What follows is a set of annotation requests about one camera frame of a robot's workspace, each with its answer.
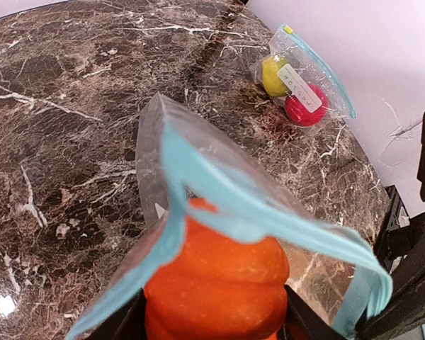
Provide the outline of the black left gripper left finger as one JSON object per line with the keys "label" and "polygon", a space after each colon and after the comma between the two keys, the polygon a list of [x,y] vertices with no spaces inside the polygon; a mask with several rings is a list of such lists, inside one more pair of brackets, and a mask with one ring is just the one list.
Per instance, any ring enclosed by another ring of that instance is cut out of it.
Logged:
{"label": "black left gripper left finger", "polygon": [[143,289],[89,335],[87,340],[147,340]]}

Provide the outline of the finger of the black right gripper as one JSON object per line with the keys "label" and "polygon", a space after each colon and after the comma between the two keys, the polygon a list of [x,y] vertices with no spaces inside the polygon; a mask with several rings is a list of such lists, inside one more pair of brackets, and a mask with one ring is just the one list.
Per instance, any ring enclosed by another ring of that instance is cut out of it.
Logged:
{"label": "finger of the black right gripper", "polygon": [[358,339],[391,339],[425,324],[425,232],[392,279],[389,304],[378,316],[358,323]]}

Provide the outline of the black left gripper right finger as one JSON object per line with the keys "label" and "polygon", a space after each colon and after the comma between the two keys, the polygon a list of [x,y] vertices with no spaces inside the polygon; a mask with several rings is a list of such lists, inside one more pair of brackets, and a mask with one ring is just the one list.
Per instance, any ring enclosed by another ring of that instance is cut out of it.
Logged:
{"label": "black left gripper right finger", "polygon": [[285,285],[285,290],[288,311],[283,324],[283,339],[344,340],[291,287]]}

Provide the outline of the orange toy pumpkin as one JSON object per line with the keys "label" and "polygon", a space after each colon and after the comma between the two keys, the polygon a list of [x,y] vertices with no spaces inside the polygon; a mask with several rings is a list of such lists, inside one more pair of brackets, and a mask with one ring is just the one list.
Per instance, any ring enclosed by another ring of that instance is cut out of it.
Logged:
{"label": "orange toy pumpkin", "polygon": [[275,339],[290,269],[274,237],[230,239],[192,217],[179,255],[144,287],[148,339]]}

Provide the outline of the clear zip bag blue zipper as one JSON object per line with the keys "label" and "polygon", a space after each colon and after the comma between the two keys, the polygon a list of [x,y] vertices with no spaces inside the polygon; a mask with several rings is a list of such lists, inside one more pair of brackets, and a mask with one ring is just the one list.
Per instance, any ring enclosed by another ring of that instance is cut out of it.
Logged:
{"label": "clear zip bag blue zipper", "polygon": [[186,242],[186,218],[253,244],[272,236],[354,266],[333,328],[352,339],[380,314],[393,285],[357,231],[316,220],[225,133],[157,93],[141,110],[136,172],[147,232],[67,334],[80,339],[127,303]]}

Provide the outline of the clear zip bag yellow slider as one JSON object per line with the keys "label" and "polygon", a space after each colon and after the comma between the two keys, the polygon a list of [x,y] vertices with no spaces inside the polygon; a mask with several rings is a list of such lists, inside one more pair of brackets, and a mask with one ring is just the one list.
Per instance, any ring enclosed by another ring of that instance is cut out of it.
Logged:
{"label": "clear zip bag yellow slider", "polygon": [[333,120],[354,119],[356,117],[356,111],[349,94],[334,70],[289,25],[280,25],[270,39],[268,46],[270,53],[253,63],[249,68],[251,77],[256,84],[263,87],[262,61],[271,55],[279,55],[288,60],[288,63],[278,71],[277,75],[291,90],[289,96],[294,95],[301,101],[309,98],[315,102],[316,95],[308,86],[308,83],[311,83],[318,85],[329,100],[329,110],[319,123],[311,127],[301,127],[286,115],[285,100],[289,96],[275,98],[269,96],[276,105],[284,110],[287,119],[293,125],[299,127],[304,133],[313,135]]}

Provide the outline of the red toy apple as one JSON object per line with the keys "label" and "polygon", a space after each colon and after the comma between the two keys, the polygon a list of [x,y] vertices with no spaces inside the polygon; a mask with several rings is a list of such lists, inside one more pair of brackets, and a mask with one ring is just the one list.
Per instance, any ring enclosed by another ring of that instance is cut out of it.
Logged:
{"label": "red toy apple", "polygon": [[315,96],[315,102],[307,98],[301,101],[292,95],[285,100],[285,112],[287,117],[296,125],[301,127],[311,127],[319,123],[329,110],[329,100],[327,95],[318,85],[308,83]]}

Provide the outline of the green toy avocado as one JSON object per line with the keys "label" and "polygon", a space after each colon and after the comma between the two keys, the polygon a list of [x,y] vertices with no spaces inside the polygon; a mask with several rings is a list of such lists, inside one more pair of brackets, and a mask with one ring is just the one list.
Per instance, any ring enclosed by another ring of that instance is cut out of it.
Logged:
{"label": "green toy avocado", "polygon": [[279,55],[271,55],[261,63],[262,84],[270,97],[284,97],[291,95],[291,90],[278,77],[278,71],[288,63],[288,60]]}

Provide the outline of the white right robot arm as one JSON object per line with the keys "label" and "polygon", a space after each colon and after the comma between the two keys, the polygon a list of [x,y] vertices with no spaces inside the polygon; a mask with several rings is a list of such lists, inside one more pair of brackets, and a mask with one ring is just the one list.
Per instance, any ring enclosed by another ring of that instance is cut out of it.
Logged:
{"label": "white right robot arm", "polygon": [[[425,113],[417,179],[425,201]],[[425,228],[407,257],[392,274],[394,293],[385,310],[358,324],[359,339],[391,339],[425,324]]]}

